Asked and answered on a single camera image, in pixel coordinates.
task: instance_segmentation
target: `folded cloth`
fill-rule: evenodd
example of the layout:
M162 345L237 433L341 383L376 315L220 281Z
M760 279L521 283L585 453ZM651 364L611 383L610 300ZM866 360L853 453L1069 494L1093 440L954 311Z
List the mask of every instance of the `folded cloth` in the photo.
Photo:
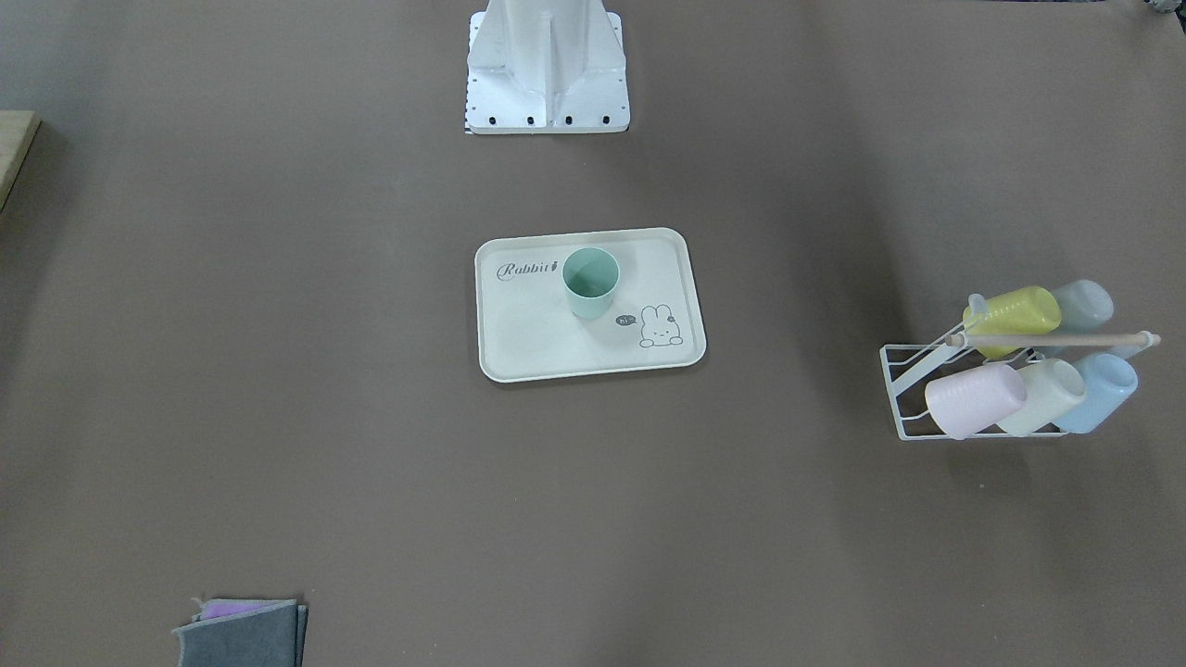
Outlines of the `folded cloth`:
M209 621L222 616L234 616L244 611L255 611L264 606L270 606L285 602L282 599L208 599L202 603L202 611L193 617L193 622Z
M211 601L200 620L173 630L178 667L300 667L307 617L294 599Z

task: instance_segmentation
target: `white wire rack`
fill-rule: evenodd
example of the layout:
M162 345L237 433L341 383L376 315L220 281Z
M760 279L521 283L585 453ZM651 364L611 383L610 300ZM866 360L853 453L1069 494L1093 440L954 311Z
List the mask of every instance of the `white wire rack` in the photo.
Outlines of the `white wire rack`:
M1148 331L1140 333L1096 335L1045 335L1045 336L977 336L968 333L988 315L988 305L981 294L968 297L970 313L968 319L951 328L946 333L927 345L884 345L881 348L881 373L886 382L886 395L893 411L894 427L903 440L950 440L943 433L926 409L923 388L926 382L965 370L987 360L976 352L977 347L1007 345L1020 348L1009 360L1003 360L1014 367L1024 367L1045 358L1033 348L1045 345L1058 347L1105 347L1108 351L1122 358L1131 357L1154 345L1161 344L1161 337ZM1029 438L1060 438L1066 433L1053 425L1047 425ZM970 438L1015 438L995 426Z

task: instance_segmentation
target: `cup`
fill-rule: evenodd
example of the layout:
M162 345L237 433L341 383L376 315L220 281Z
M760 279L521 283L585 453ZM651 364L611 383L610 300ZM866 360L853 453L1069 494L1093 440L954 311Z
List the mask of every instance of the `cup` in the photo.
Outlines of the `cup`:
M1079 407L1054 420L1070 433L1090 433L1108 419L1136 390L1136 370L1108 352L1090 354L1075 362L1088 385L1088 398Z
M621 269L618 260L601 248L581 248L568 255L560 275L573 315L595 319L610 310Z
M1063 312L1063 324L1054 333L1091 333L1111 319L1115 306L1111 294L1091 280L1076 280L1051 290L1058 309ZM1058 356L1066 348L1034 348L1047 357Z
M926 385L931 419L956 440L996 424L1026 402L1026 382L1006 363L986 363Z
M1032 363L1018 374L1026 383L1026 405L996 423L1010 436L1028 436L1071 412L1088 398L1083 376L1060 358Z
M964 322L971 318L971 309L964 309ZM1050 333L1063 323L1063 312L1050 291L1041 287L1022 287L1007 294L988 299L988 315L978 324L965 331L971 336L990 333ZM1018 348L976 348L988 358L1003 358Z

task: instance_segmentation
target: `pink cup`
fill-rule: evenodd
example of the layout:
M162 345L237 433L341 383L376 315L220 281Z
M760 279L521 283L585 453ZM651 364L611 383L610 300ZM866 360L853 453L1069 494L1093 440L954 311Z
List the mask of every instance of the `pink cup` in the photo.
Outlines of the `pink cup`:
M926 385L931 419L956 440L988 428L1025 405L1026 382L1005 363L988 363Z

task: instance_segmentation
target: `mint green cup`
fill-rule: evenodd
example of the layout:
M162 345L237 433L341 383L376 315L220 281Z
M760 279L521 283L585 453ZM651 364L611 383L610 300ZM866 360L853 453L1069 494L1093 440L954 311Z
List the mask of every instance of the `mint green cup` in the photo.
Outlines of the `mint green cup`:
M597 319L610 310L621 278L618 260L601 248L581 248L568 255L560 272L573 315Z

